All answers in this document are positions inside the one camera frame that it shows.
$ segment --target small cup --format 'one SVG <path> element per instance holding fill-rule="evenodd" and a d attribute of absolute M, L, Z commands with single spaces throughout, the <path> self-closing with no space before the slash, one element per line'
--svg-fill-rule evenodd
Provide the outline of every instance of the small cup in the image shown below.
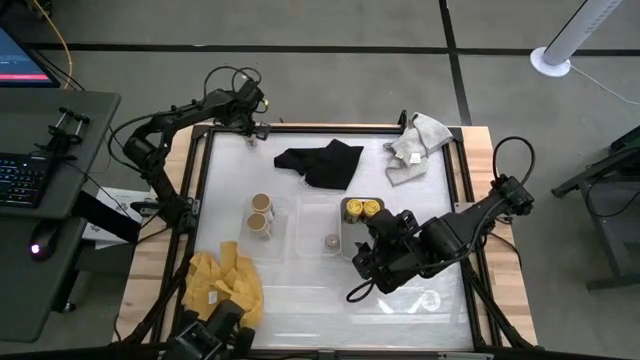
<path fill-rule="evenodd" d="M 324 244 L 329 249 L 337 248 L 340 245 L 340 239 L 338 239 L 338 235 L 330 234 L 324 238 Z"/>
<path fill-rule="evenodd" d="M 247 227 L 249 231 L 258 235 L 262 239 L 271 239 L 271 225 L 267 221 L 267 217 L 262 213 L 253 213 L 247 219 Z"/>
<path fill-rule="evenodd" d="M 251 199 L 251 208 L 257 213 L 264 214 L 267 221 L 273 221 L 273 203 L 267 194 L 256 194 Z"/>

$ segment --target black desk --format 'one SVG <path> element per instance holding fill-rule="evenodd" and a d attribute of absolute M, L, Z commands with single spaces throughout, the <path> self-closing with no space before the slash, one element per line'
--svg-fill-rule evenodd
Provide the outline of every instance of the black desk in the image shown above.
<path fill-rule="evenodd" d="M 110 93 L 60 89 L 0 89 L 0 152 L 29 153 L 33 143 L 46 144 L 47 125 L 55 125 L 60 106 L 91 118 L 85 140 L 70 154 L 74 165 L 88 172 L 106 134 L 120 96 Z M 38 209 L 0 210 L 0 340 L 35 341 L 49 312 L 71 291 L 77 272 L 74 264 L 86 220 L 66 217 L 78 198 L 85 177 L 62 164 Z M 54 255 L 36 263 L 28 242 L 42 218 L 65 217 Z"/>

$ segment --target paper cup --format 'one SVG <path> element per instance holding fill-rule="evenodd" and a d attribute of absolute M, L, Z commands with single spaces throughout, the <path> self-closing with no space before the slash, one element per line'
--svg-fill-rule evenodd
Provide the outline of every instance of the paper cup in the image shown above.
<path fill-rule="evenodd" d="M 267 217 L 262 213 L 253 213 L 247 219 L 247 227 L 249 231 L 258 235 L 258 237 L 263 239 L 271 238 L 271 225 L 269 225 L 269 221 L 267 221 Z"/>
<path fill-rule="evenodd" d="M 251 208 L 257 213 L 264 214 L 267 221 L 273 221 L 273 203 L 267 194 L 256 194 L 251 199 Z"/>

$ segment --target towel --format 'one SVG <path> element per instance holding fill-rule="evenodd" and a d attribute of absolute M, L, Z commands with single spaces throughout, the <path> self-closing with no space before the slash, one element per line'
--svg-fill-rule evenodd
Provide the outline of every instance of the towel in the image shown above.
<path fill-rule="evenodd" d="M 453 139 L 449 129 L 439 121 L 414 113 L 396 141 L 385 144 L 395 157 L 387 165 L 387 177 L 393 186 L 427 172 L 427 158 Z"/>
<path fill-rule="evenodd" d="M 333 139 L 324 148 L 287 149 L 273 159 L 273 164 L 305 175 L 305 182 L 313 187 L 347 190 L 363 149 Z"/>
<path fill-rule="evenodd" d="M 264 297 L 262 284 L 251 259 L 238 255 L 238 244 L 220 244 L 220 264 L 206 252 L 197 252 L 190 260 L 187 289 L 182 303 L 207 320 L 222 299 L 231 299 L 246 312 L 240 325 L 255 329 L 262 320 Z"/>

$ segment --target yellow roll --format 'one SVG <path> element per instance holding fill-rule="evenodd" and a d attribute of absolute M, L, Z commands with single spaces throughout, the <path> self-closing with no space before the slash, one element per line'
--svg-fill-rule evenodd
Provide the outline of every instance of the yellow roll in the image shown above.
<path fill-rule="evenodd" d="M 367 200 L 364 202 L 364 215 L 368 218 L 380 211 L 380 203 L 376 200 Z"/>
<path fill-rule="evenodd" d="M 364 206 L 360 200 L 351 199 L 347 201 L 347 206 L 344 209 L 344 221 L 349 224 L 355 224 L 360 216 L 362 216 L 363 208 Z"/>

